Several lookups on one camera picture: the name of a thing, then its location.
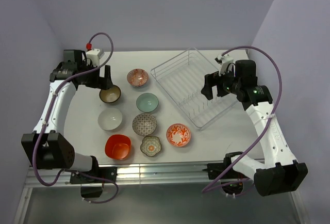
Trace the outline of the red blue patterned bowl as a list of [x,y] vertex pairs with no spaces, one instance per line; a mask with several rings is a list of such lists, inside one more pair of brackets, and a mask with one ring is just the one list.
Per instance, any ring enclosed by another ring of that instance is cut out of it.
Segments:
[[149,75],[144,69],[132,69],[127,74],[127,81],[133,87],[142,87],[149,80]]

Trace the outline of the pale green ribbed bowl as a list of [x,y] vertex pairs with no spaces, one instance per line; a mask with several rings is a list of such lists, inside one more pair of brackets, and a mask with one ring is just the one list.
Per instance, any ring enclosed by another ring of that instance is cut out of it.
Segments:
[[137,108],[144,112],[153,112],[159,105],[158,98],[152,93],[143,93],[139,95],[136,99]]

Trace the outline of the brown geometric patterned bowl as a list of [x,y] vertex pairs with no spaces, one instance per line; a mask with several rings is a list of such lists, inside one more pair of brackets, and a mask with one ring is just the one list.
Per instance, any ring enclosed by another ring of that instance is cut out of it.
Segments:
[[132,122],[133,131],[140,136],[148,136],[157,128],[156,118],[148,113],[137,115]]

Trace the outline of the orange floral patterned bowl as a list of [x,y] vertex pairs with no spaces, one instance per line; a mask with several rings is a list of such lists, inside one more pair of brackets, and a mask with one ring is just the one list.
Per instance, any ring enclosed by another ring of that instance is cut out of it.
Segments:
[[175,147],[184,147],[191,140],[190,129],[181,123],[170,125],[166,131],[167,141]]

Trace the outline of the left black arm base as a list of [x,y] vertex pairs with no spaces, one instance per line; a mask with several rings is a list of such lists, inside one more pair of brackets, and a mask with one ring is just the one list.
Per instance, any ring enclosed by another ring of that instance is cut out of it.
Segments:
[[80,195],[84,199],[99,198],[103,193],[106,183],[113,184],[115,186],[115,193],[111,199],[115,198],[119,192],[119,187],[116,184],[117,167],[100,167],[96,175],[91,172],[85,172],[87,176],[80,173],[71,173],[70,184],[80,185]]

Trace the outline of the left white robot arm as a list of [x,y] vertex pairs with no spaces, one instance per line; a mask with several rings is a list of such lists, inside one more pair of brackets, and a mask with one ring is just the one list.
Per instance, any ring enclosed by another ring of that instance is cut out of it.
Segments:
[[79,171],[88,182],[95,182],[101,175],[97,159],[75,152],[64,137],[64,124],[80,85],[102,90],[113,86],[110,66],[100,76],[100,59],[104,56],[101,49],[64,50],[63,55],[64,60],[50,74],[50,90],[41,118],[30,134],[23,134],[21,144],[34,171]]

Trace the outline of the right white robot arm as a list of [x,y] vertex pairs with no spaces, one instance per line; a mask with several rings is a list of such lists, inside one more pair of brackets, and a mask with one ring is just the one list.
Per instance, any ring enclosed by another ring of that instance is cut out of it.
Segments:
[[259,85],[256,63],[252,60],[238,60],[230,71],[229,63],[220,62],[221,70],[204,76],[201,90],[208,100],[212,100],[212,88],[224,97],[234,94],[252,121],[257,139],[244,152],[226,154],[223,171],[202,191],[217,188],[216,182],[225,175],[233,178],[238,173],[253,180],[261,196],[270,196],[297,190],[308,174],[305,163],[298,162],[291,152],[283,134],[275,110],[274,102],[266,86]]

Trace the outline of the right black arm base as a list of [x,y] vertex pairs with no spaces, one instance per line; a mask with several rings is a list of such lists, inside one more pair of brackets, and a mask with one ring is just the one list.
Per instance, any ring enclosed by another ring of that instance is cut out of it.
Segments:
[[[224,170],[225,163],[208,163],[206,168],[202,171],[207,172],[209,180],[215,180]],[[219,180],[221,188],[220,190],[226,197],[242,196],[254,188],[254,183],[250,179],[240,172],[236,172],[230,169]]]

